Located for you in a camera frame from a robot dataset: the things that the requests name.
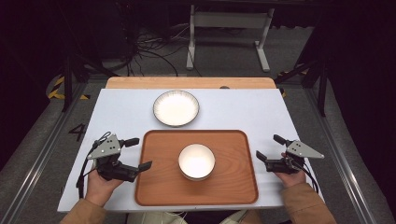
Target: metal rod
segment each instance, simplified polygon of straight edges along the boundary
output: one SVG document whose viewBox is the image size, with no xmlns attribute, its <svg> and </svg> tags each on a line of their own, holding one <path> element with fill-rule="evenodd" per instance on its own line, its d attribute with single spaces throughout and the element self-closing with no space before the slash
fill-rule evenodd
<svg viewBox="0 0 396 224">
<path fill-rule="evenodd" d="M 315 115 L 318 119 L 318 122 L 322 130 L 326 134 L 326 138 L 330 144 L 330 153 L 332 155 L 332 160 L 334 161 L 335 166 L 338 169 L 338 173 L 340 174 L 344 182 L 346 191 L 350 197 L 350 200 L 352 201 L 353 206 L 355 207 L 361 223 L 376 224 L 375 218 L 370 211 L 369 205 L 364 199 L 363 193 L 361 192 L 361 188 L 359 187 L 359 184 L 355 176 L 353 175 L 349 164 L 347 163 L 344 152 L 339 146 L 337 146 L 334 141 L 332 129 L 329 125 L 329 122 L 326 120 L 326 118 L 322 117 L 320 115 L 320 112 L 318 111 L 317 99 L 315 97 L 314 91 L 312 89 L 305 89 L 305 94 L 311 107 L 316 111 Z"/>
<path fill-rule="evenodd" d="M 50 159 L 50 155 L 52 154 L 53 150 L 55 149 L 55 145 L 58 142 L 58 139 L 61 135 L 61 130 L 63 129 L 65 123 L 67 122 L 70 114 L 77 104 L 79 96 L 84 92 L 86 87 L 85 83 L 78 83 L 76 84 L 75 94 L 73 95 L 72 104 L 68 107 L 66 111 L 64 111 L 53 127 L 47 142 L 41 149 L 40 154 L 38 155 L 37 159 L 35 160 L 34 165 L 28 172 L 25 180 L 23 181 L 21 188 L 19 189 L 17 195 L 15 196 L 14 200 L 12 201 L 10 207 L 6 211 L 3 219 L 0 223 L 2 224 L 12 224 L 15 223 L 18 216 L 21 213 L 22 208 L 24 207 L 26 201 L 28 200 L 30 194 L 32 193 L 33 189 L 35 188 L 35 184 L 38 181 L 38 178 L 41 176 L 44 168 L 48 160 Z"/>
</svg>

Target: metal stand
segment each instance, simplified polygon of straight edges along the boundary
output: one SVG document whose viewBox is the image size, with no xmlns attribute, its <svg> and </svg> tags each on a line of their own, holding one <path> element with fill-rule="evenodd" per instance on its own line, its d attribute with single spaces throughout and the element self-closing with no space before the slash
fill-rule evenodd
<svg viewBox="0 0 396 224">
<path fill-rule="evenodd" d="M 262 38 L 255 41 L 256 50 L 259 55 L 262 70 L 270 71 L 263 46 L 274 15 L 274 9 L 269 9 L 268 13 L 222 13 L 222 12 L 195 12 L 195 6 L 191 6 L 190 14 L 190 44 L 187 54 L 187 69 L 194 67 L 195 55 L 195 27 L 233 27 L 262 29 Z"/>
</svg>

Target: human hand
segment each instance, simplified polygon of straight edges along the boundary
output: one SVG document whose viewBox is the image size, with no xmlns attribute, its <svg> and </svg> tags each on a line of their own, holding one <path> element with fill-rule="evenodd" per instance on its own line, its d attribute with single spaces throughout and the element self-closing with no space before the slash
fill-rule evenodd
<svg viewBox="0 0 396 224">
<path fill-rule="evenodd" d="M 123 180 L 118 179 L 107 181 L 99 176 L 98 172 L 94 170 L 88 175 L 88 186 L 85 200 L 103 207 L 110 199 L 113 190 L 122 183 Z"/>
<path fill-rule="evenodd" d="M 274 173 L 280 180 L 282 180 L 283 186 L 285 188 L 292 187 L 294 185 L 306 183 L 305 173 L 303 171 L 299 171 L 296 174 L 284 174 L 284 173 Z"/>
</svg>

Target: yellow tape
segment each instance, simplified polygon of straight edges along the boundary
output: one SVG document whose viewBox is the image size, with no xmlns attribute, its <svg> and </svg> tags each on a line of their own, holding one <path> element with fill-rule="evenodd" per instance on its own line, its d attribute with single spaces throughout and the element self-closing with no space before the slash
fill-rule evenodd
<svg viewBox="0 0 396 224">
<path fill-rule="evenodd" d="M 52 91 L 49 93 L 49 98 L 56 98 L 59 100 L 64 100 L 65 96 L 64 94 L 58 94 L 58 90 L 61 87 L 62 83 L 64 83 L 64 77 L 59 77 L 58 80 L 56 80 L 55 85 L 52 88 Z M 91 98 L 90 95 L 81 95 L 79 97 L 80 100 L 89 100 Z"/>
</svg>

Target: human arm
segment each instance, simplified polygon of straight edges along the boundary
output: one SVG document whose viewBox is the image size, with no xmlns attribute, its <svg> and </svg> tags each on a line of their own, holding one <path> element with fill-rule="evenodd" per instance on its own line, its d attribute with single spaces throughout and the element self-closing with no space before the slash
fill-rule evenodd
<svg viewBox="0 0 396 224">
<path fill-rule="evenodd" d="M 113 190 L 122 182 L 117 179 L 107 181 L 99 176 L 96 170 L 90 172 L 85 199 L 80 199 L 61 223 L 103 223 L 106 216 L 106 210 L 103 207 L 110 199 Z"/>
<path fill-rule="evenodd" d="M 275 173 L 275 175 L 282 180 L 285 187 L 281 194 L 292 223 L 336 223 L 326 204 L 306 183 L 303 171 L 291 175 L 283 173 Z"/>
</svg>

